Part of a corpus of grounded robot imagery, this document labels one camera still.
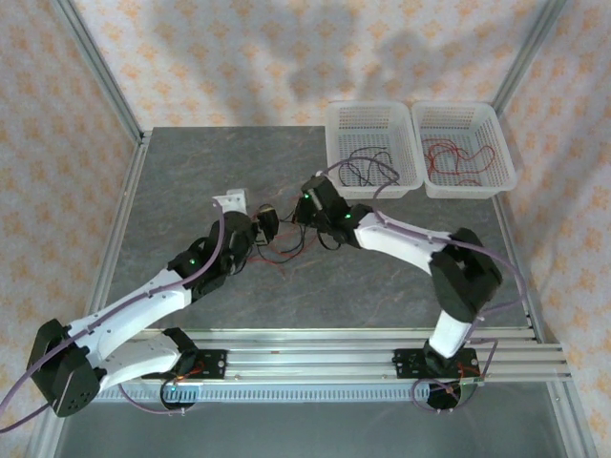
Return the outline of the white perforated plastic basket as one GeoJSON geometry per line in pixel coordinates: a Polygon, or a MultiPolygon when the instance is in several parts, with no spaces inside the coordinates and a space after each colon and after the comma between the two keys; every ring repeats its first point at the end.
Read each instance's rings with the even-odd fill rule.
{"type": "Polygon", "coordinates": [[[328,173],[346,199],[401,198],[424,183],[411,114],[400,102],[336,101],[327,106],[328,173]]]}
{"type": "Polygon", "coordinates": [[[429,198],[487,199],[516,187],[516,169],[492,106],[417,102],[411,108],[429,198]]]}

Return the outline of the aluminium table side rail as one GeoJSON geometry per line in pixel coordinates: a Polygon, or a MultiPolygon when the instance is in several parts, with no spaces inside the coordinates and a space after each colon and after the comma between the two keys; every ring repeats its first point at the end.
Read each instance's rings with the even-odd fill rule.
{"type": "Polygon", "coordinates": [[[497,216],[500,231],[502,233],[509,260],[517,269],[521,280],[516,282],[521,297],[521,305],[529,327],[532,329],[535,339],[540,344],[547,344],[550,338],[540,310],[540,301],[537,292],[529,285],[530,271],[519,253],[516,242],[515,230],[512,228],[512,215],[510,207],[500,197],[493,197],[493,205],[497,216]]]}
{"type": "Polygon", "coordinates": [[[107,303],[121,243],[129,220],[138,182],[153,131],[145,131],[137,141],[118,195],[112,225],[96,270],[95,282],[84,308],[84,316],[97,312],[107,303]]]}

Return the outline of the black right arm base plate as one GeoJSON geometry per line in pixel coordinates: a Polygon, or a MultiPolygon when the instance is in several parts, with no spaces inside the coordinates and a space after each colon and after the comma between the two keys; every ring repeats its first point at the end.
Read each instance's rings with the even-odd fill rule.
{"type": "Polygon", "coordinates": [[[399,379],[460,379],[481,374],[472,348],[460,348],[450,359],[422,348],[396,349],[391,361],[399,379]]]}

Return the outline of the aluminium frame leg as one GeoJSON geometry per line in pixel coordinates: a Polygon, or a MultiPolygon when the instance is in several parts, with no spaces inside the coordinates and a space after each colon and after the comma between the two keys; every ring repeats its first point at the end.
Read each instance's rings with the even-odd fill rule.
{"type": "Polygon", "coordinates": [[[598,458],[587,419],[572,381],[547,383],[564,451],[568,458],[598,458]]]}
{"type": "Polygon", "coordinates": [[[65,422],[51,407],[41,413],[34,422],[25,458],[54,458],[65,422]]]}

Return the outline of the aluminium frame post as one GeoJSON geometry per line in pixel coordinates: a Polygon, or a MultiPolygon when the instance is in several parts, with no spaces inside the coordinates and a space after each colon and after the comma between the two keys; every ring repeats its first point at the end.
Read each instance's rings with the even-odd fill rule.
{"type": "Polygon", "coordinates": [[[509,105],[523,76],[534,61],[548,33],[556,24],[567,0],[545,0],[543,8],[526,40],[516,55],[495,95],[492,107],[497,115],[502,115],[509,105]]]}
{"type": "Polygon", "coordinates": [[[140,127],[123,91],[120,89],[93,33],[86,24],[74,0],[49,0],[60,20],[72,35],[84,62],[92,71],[97,84],[108,98],[122,127],[137,144],[142,142],[144,131],[140,127]]]}

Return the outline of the grey metal lower panel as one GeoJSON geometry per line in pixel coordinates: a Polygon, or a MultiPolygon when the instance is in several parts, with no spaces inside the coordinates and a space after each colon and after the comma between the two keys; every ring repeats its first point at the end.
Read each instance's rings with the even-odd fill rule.
{"type": "Polygon", "coordinates": [[[155,416],[97,404],[53,458],[568,458],[544,399],[483,393],[448,416],[396,404],[216,404],[155,416]]]}

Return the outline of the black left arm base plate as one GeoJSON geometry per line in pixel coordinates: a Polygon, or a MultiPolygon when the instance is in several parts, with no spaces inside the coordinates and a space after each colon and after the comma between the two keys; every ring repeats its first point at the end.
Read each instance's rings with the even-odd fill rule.
{"type": "Polygon", "coordinates": [[[144,380],[223,380],[227,351],[191,349],[185,351],[168,371],[142,376],[144,380]]]}

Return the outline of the aluminium mounting rail beam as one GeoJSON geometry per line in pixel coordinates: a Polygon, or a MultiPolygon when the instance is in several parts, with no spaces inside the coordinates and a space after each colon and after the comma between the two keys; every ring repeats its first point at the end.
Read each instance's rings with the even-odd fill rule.
{"type": "MultiPolygon", "coordinates": [[[[226,351],[228,384],[395,384],[399,348],[419,348],[426,328],[191,330],[202,349],[226,351]]],[[[483,328],[470,342],[489,382],[567,381],[571,372],[558,343],[538,343],[529,328],[483,328]]],[[[176,345],[156,329],[135,335],[103,357],[109,388],[176,362],[176,345]]]]}

